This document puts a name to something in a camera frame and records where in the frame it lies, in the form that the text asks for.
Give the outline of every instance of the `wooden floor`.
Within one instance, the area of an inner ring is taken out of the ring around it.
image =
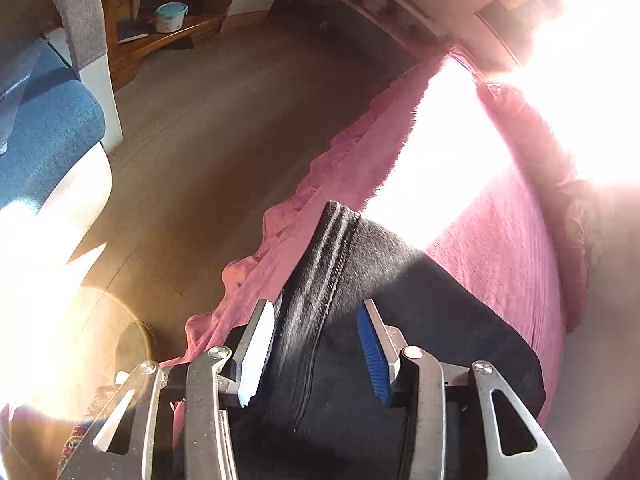
[[[258,248],[263,212],[383,86],[349,45],[270,20],[160,51],[117,92],[124,142],[110,156],[113,191],[74,257],[106,246],[65,317],[56,411],[48,425],[23,418],[25,459],[41,478],[54,478],[95,387],[113,381],[126,324],[154,328],[156,359],[183,354],[184,323],[216,307],[223,267]]]

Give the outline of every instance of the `pink bedspread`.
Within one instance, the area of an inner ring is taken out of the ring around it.
[[[529,342],[542,364],[545,420],[564,339],[554,249],[472,74],[452,57],[409,72],[334,138],[295,195],[265,213],[257,253],[226,266],[222,302],[187,322],[188,350],[167,364],[222,344],[258,299],[277,297],[328,200],[424,249]]]

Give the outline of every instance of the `black fabric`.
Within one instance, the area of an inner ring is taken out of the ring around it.
[[[328,203],[276,307],[276,336],[257,395],[230,413],[240,480],[398,477],[406,410],[383,408],[373,393],[355,320],[365,298],[409,344],[441,362],[492,362],[529,410],[540,411],[540,362],[511,326],[423,252]],[[447,411],[455,421],[461,414],[453,404]],[[468,428],[478,428],[466,414],[461,427],[447,427],[448,478],[482,473],[482,453],[455,451],[465,448]]]

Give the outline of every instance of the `blue chair seat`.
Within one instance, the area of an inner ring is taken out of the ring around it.
[[[7,152],[0,156],[0,209],[21,201],[39,210],[103,136],[102,108],[47,45],[24,90]]]

